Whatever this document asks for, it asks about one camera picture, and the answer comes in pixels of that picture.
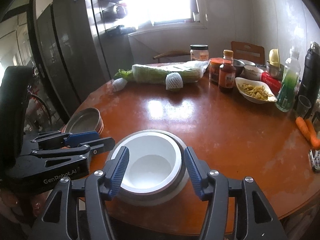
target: screw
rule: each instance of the screw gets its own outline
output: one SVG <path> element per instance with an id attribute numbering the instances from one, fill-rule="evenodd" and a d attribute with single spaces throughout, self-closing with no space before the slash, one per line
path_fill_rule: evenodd
<path id="1" fill-rule="evenodd" d="M 219 171 L 216 171 L 216 170 L 212 170 L 212 171 L 209 171 L 209 174 L 211 175 L 211 176 L 218 176 L 219 175 Z"/>
<path id="2" fill-rule="evenodd" d="M 102 174 L 103 174 L 103 171 L 101 171 L 101 170 L 94 172 L 94 175 L 97 177 L 100 177 Z"/>
<path id="3" fill-rule="evenodd" d="M 68 177 L 63 177 L 62 179 L 60 179 L 61 183 L 67 183 L 69 181 Z"/>
<path id="4" fill-rule="evenodd" d="M 244 180 L 246 181 L 246 182 L 248 182 L 248 183 L 252 183 L 253 182 L 253 178 L 251 178 L 251 177 L 245 177 L 244 178 Z"/>

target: wooden table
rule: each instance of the wooden table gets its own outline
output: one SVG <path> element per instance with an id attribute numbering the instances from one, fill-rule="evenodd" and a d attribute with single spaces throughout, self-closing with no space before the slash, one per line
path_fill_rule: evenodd
<path id="1" fill-rule="evenodd" d="M 110 82 L 93 92 L 80 109 L 96 107 L 104 122 L 102 136 L 116 143 L 145 129 L 160 129 L 192 146 L 199 159 L 234 179 L 252 176 L 279 218 L 306 205 L 320 191 L 320 175 L 310 165 L 310 146 L 292 114 L 272 103 L 257 105 L 234 89 L 223 94 L 205 75 L 179 92 L 164 85 L 128 83 L 113 93 Z M 91 172 L 104 166 L 107 153 L 95 156 Z M 135 207 L 114 199 L 111 216 L 143 228 L 180 234 L 200 233 L 207 202 L 194 194 L 189 181 L 172 200 Z M 229 199 L 227 232 L 233 228 L 234 200 Z"/>

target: orange carrot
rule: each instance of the orange carrot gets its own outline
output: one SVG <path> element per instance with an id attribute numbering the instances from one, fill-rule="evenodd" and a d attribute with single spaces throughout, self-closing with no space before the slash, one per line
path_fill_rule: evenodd
<path id="1" fill-rule="evenodd" d="M 306 122 L 303 120 L 303 118 L 302 117 L 297 117 L 296 124 L 297 124 L 300 132 L 302 133 L 302 135 L 308 141 L 310 141 L 310 132 L 309 132 L 309 129 L 308 129 L 307 125 L 306 125 Z"/>
<path id="2" fill-rule="evenodd" d="M 315 131 L 315 128 L 313 127 L 310 120 L 306 120 L 306 125 L 308 127 L 309 133 L 310 133 L 310 142 L 314 149 L 317 151 L 320 150 L 320 140 L 317 138 L 317 133 Z"/>

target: food in dish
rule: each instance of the food in dish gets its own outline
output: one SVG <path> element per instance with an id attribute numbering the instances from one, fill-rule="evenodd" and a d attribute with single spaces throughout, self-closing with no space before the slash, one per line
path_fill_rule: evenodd
<path id="1" fill-rule="evenodd" d="M 263 86 L 253 86 L 249 84 L 241 84 L 239 88 L 245 94 L 260 100 L 267 101 L 272 95 L 269 94 Z"/>

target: green liquid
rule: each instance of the green liquid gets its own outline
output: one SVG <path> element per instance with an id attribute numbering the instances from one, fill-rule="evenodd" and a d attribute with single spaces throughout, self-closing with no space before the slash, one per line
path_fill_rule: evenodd
<path id="1" fill-rule="evenodd" d="M 297 82 L 297 73 L 288 70 L 284 77 L 280 92 L 277 97 L 278 101 L 276 102 L 276 106 L 282 112 L 288 112 L 291 109 L 295 97 L 294 89 L 297 85 Z"/>

